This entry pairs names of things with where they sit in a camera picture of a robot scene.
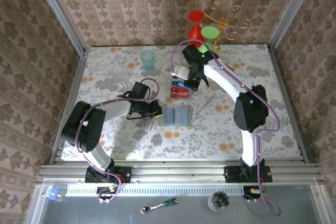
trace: red box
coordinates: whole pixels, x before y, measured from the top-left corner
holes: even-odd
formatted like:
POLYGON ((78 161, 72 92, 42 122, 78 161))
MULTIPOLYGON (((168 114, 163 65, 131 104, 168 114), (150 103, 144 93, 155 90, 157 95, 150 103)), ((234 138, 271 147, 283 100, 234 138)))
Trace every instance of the red box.
POLYGON ((170 96, 174 98, 189 98, 189 90, 181 87, 171 87, 170 96))

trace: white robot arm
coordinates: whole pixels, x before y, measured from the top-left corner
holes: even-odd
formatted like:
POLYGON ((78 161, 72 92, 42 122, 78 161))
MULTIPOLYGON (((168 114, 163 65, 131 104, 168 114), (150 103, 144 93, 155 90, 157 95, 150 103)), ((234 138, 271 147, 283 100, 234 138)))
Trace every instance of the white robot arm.
MULTIPOLYGON (((224 68, 227 68, 227 70, 231 71, 225 64, 222 63, 220 59, 218 59, 218 61, 222 64, 224 68)), ((173 75, 180 77, 184 80, 188 80, 190 75, 190 69, 186 67, 176 66, 173 75)), ((220 69, 215 60, 210 60, 208 64, 204 65, 204 75, 215 81, 222 89, 224 89, 234 102, 236 102, 240 93, 245 93, 245 90, 243 88, 237 85, 237 83, 235 83, 225 74, 224 71, 220 69)), ((257 164, 256 133, 249 133, 248 131, 242 130, 241 135, 243 140, 243 154, 241 158, 247 165, 254 166, 257 164)))
MULTIPOLYGON (((239 86, 221 69, 225 68, 231 71, 218 59, 218 56, 216 56, 217 59, 215 61, 209 52, 202 54, 195 45, 187 46, 182 51, 182 54, 188 62, 189 68, 176 66, 172 75, 184 79, 185 86, 196 91, 201 80, 204 80, 208 85, 207 78, 210 78, 229 94, 236 103, 234 120, 241 129, 243 140, 242 161, 248 167, 257 165, 257 130, 255 129, 265 123, 268 116, 267 107, 254 99, 252 95, 246 93, 245 89, 239 86)), ((232 75, 239 79, 234 72, 232 72, 232 75)), ((261 85, 249 88, 257 91, 257 93, 266 99, 265 89, 261 85)))

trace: table surface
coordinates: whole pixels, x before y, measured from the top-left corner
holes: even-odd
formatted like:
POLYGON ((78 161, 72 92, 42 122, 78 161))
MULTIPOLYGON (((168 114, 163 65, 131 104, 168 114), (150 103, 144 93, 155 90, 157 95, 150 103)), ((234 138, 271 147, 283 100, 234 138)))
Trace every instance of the table surface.
MULTIPOLYGON (((83 73, 77 101, 95 104, 113 99, 131 90, 135 81, 153 78, 160 84, 157 96, 162 107, 189 106, 191 126, 158 126, 157 119, 127 120, 124 116, 112 119, 103 126, 100 144, 114 159, 153 158, 240 158, 243 150, 240 129, 233 120, 235 104, 215 82, 209 80, 207 89, 201 82, 198 92, 189 99, 170 97, 172 77, 170 56, 174 46, 98 47, 91 48, 83 73), (140 59, 143 50, 155 52, 155 70, 144 69, 140 59), (116 64, 128 66, 129 82, 118 84, 111 74, 116 64)), ((186 66, 180 47, 174 63, 186 66)), ((262 135, 262 156, 266 158, 300 158, 297 141, 290 124, 276 75, 266 45, 222 45, 221 60, 235 69, 243 83, 265 87, 268 102, 276 110, 281 130, 262 135)), ((156 85, 145 81, 152 91, 156 85)), ((275 127, 270 114, 265 125, 275 127)), ((62 159, 82 161, 76 150, 65 143, 62 159)))

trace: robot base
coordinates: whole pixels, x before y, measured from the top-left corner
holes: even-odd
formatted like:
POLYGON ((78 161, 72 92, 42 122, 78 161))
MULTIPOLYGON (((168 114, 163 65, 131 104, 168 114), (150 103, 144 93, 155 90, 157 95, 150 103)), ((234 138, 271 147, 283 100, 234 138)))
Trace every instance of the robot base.
MULTIPOLYGON (((106 169, 106 172, 120 174, 124 178, 124 183, 131 182, 131 174, 132 174, 131 167, 111 166, 106 169)), ((91 166, 89 166, 85 174, 85 183, 114 183, 114 184, 117 184, 118 180, 111 175, 100 173, 96 171, 95 169, 93 169, 91 166)))
MULTIPOLYGON (((224 176, 226 183, 258 183, 257 165, 252 167, 240 159, 241 166, 225 166, 224 176)), ((272 173, 269 166, 265 166, 265 160, 260 162, 260 176, 264 182, 272 182, 272 173)))

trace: black clamp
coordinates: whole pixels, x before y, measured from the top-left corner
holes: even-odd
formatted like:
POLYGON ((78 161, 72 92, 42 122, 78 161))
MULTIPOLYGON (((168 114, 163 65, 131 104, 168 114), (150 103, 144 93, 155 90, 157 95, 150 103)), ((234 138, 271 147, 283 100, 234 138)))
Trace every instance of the black clamp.
POLYGON ((194 44, 191 44, 183 49, 182 54, 190 69, 188 79, 184 81, 184 85, 197 91, 201 80, 204 80, 207 87, 209 87, 209 82, 204 75, 204 65, 213 59, 211 53, 209 51, 201 53, 194 44))
MULTIPOLYGON (((131 91, 127 91, 118 97, 122 98, 133 98, 133 99, 144 99, 149 87, 145 84, 136 82, 131 91)), ((162 115, 162 108, 159 106, 158 100, 153 100, 151 103, 144 101, 130 101, 131 109, 127 117, 128 120, 133 119, 143 119, 147 120, 149 118, 154 118, 156 116, 162 115), (132 114, 136 112, 140 114, 138 117, 131 117, 132 114)))

